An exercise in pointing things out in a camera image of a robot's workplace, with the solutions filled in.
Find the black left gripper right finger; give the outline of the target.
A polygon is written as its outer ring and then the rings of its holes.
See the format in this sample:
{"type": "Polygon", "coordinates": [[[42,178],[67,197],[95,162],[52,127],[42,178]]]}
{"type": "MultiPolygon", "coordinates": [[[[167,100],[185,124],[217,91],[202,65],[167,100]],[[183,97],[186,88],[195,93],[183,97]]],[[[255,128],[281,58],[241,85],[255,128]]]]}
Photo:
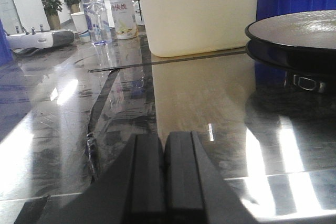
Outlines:
{"type": "Polygon", "coordinates": [[[169,134],[164,160],[168,207],[177,211],[202,211],[203,201],[191,132],[169,134]]]}

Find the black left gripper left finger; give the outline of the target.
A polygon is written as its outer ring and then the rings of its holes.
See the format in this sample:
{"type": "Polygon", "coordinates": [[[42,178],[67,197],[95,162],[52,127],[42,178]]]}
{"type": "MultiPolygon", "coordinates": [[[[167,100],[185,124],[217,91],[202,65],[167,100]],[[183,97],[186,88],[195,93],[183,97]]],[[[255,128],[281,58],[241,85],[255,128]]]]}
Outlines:
{"type": "Polygon", "coordinates": [[[132,185],[132,213],[163,213],[163,148],[156,134],[136,136],[135,167],[132,185]]]}

